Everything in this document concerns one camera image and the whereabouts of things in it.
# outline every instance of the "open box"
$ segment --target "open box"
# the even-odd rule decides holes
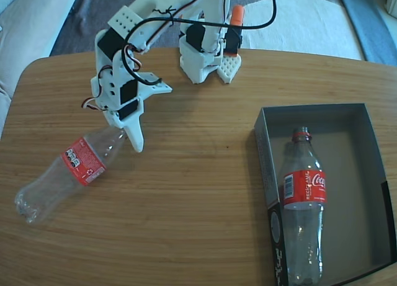
[[[261,109],[255,132],[272,232],[276,285],[288,285],[276,177],[289,154],[292,131],[306,126],[327,175],[323,277],[342,285],[397,261],[396,234],[385,170],[364,104]]]

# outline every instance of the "empty plastic bottle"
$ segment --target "empty plastic bottle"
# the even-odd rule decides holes
[[[21,188],[15,197],[17,211],[28,223],[42,221],[106,170],[125,137],[124,130],[107,127],[78,139],[39,178]]]
[[[294,130],[293,153],[283,175],[283,228],[290,286],[316,285],[323,274],[321,233],[326,197],[325,173],[307,127]]]

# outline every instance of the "black cable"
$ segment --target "black cable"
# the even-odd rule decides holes
[[[125,41],[125,46],[129,44],[129,39],[131,38],[131,36],[144,24],[147,24],[148,22],[153,22],[153,21],[165,21],[164,24],[168,23],[168,22],[180,22],[182,24],[201,24],[201,25],[206,25],[208,27],[224,27],[227,29],[241,29],[241,30],[259,30],[259,29],[263,29],[265,27],[268,27],[270,24],[273,23],[273,21],[276,18],[277,15],[277,3],[276,0],[272,0],[273,3],[273,13],[272,13],[272,17],[269,19],[269,21],[265,22],[264,24],[259,24],[259,25],[249,25],[249,26],[245,26],[245,25],[231,25],[231,24],[219,24],[216,22],[206,22],[206,21],[198,21],[198,20],[189,20],[189,19],[180,19],[180,18],[173,18],[173,17],[151,17],[151,18],[147,18],[139,23],[137,23],[134,28],[131,29],[131,31],[127,34],[127,36],[125,37],[124,41]],[[159,78],[156,81],[150,82],[147,81],[145,79],[140,78],[138,75],[135,74],[135,72],[133,70],[131,70],[131,68],[128,66],[127,60],[125,58],[125,51],[122,51],[122,61],[124,64],[125,69],[128,71],[128,73],[130,73],[131,76],[133,76],[136,80],[138,80],[139,82],[148,85],[148,86],[154,86],[157,83],[161,82],[161,78]]]

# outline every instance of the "robotic arm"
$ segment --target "robotic arm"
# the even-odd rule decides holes
[[[134,149],[143,150],[140,115],[143,102],[153,94],[172,88],[153,73],[138,72],[141,63],[134,52],[146,53],[159,36],[173,24],[172,20],[144,22],[152,17],[202,20],[224,24],[230,0],[136,0],[124,6],[108,22],[109,30],[100,31],[95,39],[97,76],[91,80],[92,98],[83,107],[103,111],[111,126],[124,128]],[[217,71],[230,83],[241,66],[239,55],[224,56],[226,29],[182,24],[180,65],[193,83],[202,83]],[[89,104],[95,100],[97,106]]]

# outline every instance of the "wooden table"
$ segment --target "wooden table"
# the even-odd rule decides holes
[[[0,142],[0,285],[274,285],[252,133],[262,106],[367,103],[397,206],[396,68],[276,51],[241,56],[230,85],[215,74],[191,84],[176,49],[143,56],[144,69],[174,88],[146,101],[144,152],[125,143],[107,173],[37,227],[17,215],[16,192],[106,122],[79,107],[90,96],[92,53],[30,65]],[[355,284],[394,285],[396,270]]]

